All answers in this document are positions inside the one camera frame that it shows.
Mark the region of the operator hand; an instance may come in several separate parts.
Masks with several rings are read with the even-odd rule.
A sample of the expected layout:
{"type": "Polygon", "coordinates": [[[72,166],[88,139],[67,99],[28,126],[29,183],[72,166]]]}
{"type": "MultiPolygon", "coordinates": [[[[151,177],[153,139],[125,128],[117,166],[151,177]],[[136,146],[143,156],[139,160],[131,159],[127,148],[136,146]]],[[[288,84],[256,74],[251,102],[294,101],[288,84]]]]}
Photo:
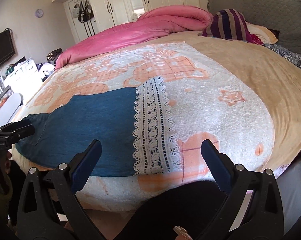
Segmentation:
{"type": "Polygon", "coordinates": [[[188,232],[181,226],[175,226],[174,231],[178,235],[175,240],[193,240],[188,232]]]}

